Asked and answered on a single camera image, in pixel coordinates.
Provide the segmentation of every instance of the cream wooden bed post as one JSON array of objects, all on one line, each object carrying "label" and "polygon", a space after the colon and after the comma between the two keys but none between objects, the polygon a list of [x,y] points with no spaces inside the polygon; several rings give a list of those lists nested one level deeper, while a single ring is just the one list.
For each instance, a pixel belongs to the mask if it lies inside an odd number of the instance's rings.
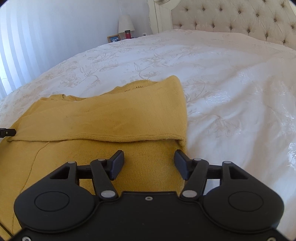
[{"label": "cream wooden bed post", "polygon": [[153,34],[172,30],[171,10],[174,9],[181,0],[148,0],[150,26]]}]

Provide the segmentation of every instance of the white floral bedspread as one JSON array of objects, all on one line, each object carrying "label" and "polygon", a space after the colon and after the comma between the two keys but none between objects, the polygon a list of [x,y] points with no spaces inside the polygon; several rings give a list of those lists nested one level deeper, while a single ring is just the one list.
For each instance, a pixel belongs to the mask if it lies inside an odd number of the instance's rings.
[{"label": "white floral bedspread", "polygon": [[286,207],[278,229],[295,238],[296,51],[288,47],[183,30],[99,46],[1,100],[0,124],[10,127],[42,96],[91,97],[170,75],[180,79],[187,100],[189,157],[230,160],[275,190]]}]

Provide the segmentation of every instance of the black robotic gripper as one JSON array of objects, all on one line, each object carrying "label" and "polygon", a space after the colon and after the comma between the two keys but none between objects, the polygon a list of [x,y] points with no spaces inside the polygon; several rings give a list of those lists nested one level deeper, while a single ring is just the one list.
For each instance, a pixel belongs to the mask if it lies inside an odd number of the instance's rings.
[{"label": "black robotic gripper", "polygon": [[[243,169],[229,161],[215,166],[189,159],[181,150],[174,162],[187,181],[180,196],[118,196],[111,180],[124,164],[120,150],[90,165],[65,163],[17,197],[22,230],[11,241],[287,241],[276,230],[282,199]],[[96,195],[80,187],[80,179],[92,179]],[[207,179],[220,179],[220,186],[203,195]]]}]

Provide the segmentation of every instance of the knit fabric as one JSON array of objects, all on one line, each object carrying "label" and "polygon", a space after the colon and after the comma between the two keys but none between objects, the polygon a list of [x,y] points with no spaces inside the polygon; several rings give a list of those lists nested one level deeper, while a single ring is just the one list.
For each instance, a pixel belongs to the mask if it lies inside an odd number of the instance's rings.
[{"label": "knit fabric", "polygon": [[[187,113],[179,79],[136,81],[91,98],[53,95],[35,102],[0,143],[0,222],[20,230],[13,204],[25,189],[62,164],[87,165],[123,150],[125,164],[113,185],[122,191],[177,191],[184,182],[174,167],[185,151]],[[94,194],[92,181],[80,186]],[[0,227],[0,236],[8,239]]]}]

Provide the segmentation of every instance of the ribbed knit fabric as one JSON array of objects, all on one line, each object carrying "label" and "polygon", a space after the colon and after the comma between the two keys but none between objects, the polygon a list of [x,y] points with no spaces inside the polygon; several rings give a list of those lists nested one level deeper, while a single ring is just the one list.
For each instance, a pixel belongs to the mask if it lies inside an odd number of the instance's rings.
[{"label": "ribbed knit fabric", "polygon": [[[16,197],[67,161],[89,164],[123,150],[125,164],[113,185],[122,191],[177,191],[174,167],[185,151],[187,114],[179,79],[141,80],[91,98],[53,95],[35,102],[0,143],[0,222],[11,232]],[[91,180],[80,185],[94,193]],[[0,236],[9,238],[0,227]]]}]

